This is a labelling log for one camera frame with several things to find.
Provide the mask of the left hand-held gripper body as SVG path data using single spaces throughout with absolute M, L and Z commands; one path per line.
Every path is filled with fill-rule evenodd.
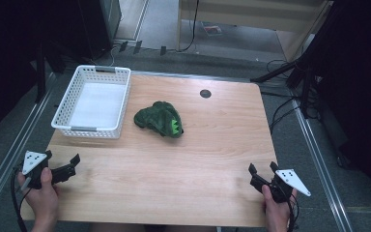
M 21 173 L 25 177 L 22 189 L 40 189 L 42 187 L 41 175 L 45 167 L 48 167 L 49 159 L 45 153 L 27 151 L 25 154 Z M 67 180 L 67 167 L 62 166 L 51 170 L 52 184 L 65 182 Z

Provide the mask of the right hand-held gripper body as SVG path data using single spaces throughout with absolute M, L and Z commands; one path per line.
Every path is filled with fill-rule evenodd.
M 250 184 L 260 193 L 262 193 L 262 185 L 268 186 L 276 203 L 283 203 L 289 200 L 294 189 L 305 196 L 311 195 L 310 190 L 305 186 L 294 169 L 276 170 L 270 182 L 258 174 L 251 175 Z

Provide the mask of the white plastic basket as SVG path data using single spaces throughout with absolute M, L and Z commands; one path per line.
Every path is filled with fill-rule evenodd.
M 121 134 L 131 70 L 78 66 L 51 121 L 64 136 L 118 139 Z

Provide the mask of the green plush toy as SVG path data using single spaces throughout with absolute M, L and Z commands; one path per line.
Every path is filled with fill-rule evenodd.
M 184 133 L 180 114 L 167 101 L 156 101 L 152 106 L 140 109 L 133 121 L 139 128 L 147 128 L 161 136 L 179 138 Z

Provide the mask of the person's right hand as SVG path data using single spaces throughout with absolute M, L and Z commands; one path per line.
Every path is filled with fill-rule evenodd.
M 287 203 L 276 203 L 268 186 L 262 185 L 263 209 L 267 232 L 288 232 L 290 208 Z

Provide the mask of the person's left hand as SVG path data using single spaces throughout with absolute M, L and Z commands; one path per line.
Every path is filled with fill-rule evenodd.
M 40 189 L 27 188 L 22 193 L 32 208 L 35 220 L 31 232 L 54 232 L 58 221 L 58 192 L 52 185 L 52 173 L 45 167 Z

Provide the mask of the black metal stand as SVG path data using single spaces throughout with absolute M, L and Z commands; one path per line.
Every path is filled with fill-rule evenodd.
M 315 78 L 314 58 L 311 52 L 305 51 L 298 59 L 263 76 L 251 78 L 250 81 L 254 83 L 263 83 L 287 71 L 291 73 L 286 80 L 286 86 L 289 89 L 296 89 L 301 85 L 300 112 L 305 119 L 309 119 L 309 92 L 311 89 L 311 82 Z

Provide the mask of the black cabinet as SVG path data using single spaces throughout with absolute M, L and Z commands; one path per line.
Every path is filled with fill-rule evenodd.
M 114 43 L 122 17 L 119 0 L 77 0 L 83 25 L 84 56 L 98 58 Z

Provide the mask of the red booklet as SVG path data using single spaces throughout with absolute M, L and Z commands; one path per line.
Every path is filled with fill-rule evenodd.
M 222 30 L 217 25 L 204 25 L 204 31 L 208 36 L 220 36 L 222 34 Z

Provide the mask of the light wooden shelf unit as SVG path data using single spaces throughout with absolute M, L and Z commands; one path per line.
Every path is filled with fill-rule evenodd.
M 332 0 L 178 0 L 177 45 L 183 19 L 271 29 L 287 61 L 324 22 Z

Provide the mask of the metal floor rail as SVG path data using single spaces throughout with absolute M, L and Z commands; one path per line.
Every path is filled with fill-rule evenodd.
M 323 154 L 314 136 L 313 130 L 311 129 L 308 120 L 305 119 L 302 115 L 300 111 L 300 105 L 296 101 L 293 101 L 292 106 L 295 108 L 296 116 L 299 121 L 302 134 L 306 141 L 311 158 L 313 159 L 315 168 L 322 184 L 322 188 L 324 189 L 325 195 L 327 197 L 330 210 L 338 227 L 338 231 L 354 232 L 354 228 L 346 213 L 341 197 L 333 183 L 333 180 L 331 179 L 327 165 L 323 158 Z
M 203 75 L 203 74 L 186 74 L 186 73 L 171 73 L 171 72 L 142 72 L 142 71 L 132 71 L 131 74 L 204 79 L 204 80 L 240 82 L 240 83 L 253 83 L 250 81 L 250 78 L 248 77 L 228 77 L 228 76 L 213 76 L 213 75 Z
M 33 87 L 0 123 L 0 194 L 45 109 L 56 81 L 57 74 L 51 72 L 45 80 L 46 92 L 42 98 L 35 101 L 38 89 Z

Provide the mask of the black stand post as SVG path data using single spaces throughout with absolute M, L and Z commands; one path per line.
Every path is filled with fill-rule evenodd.
M 43 43 L 40 43 L 37 47 L 37 96 L 36 103 L 39 103 L 46 92 L 46 79 L 45 79 L 45 61 L 44 61 L 44 49 Z

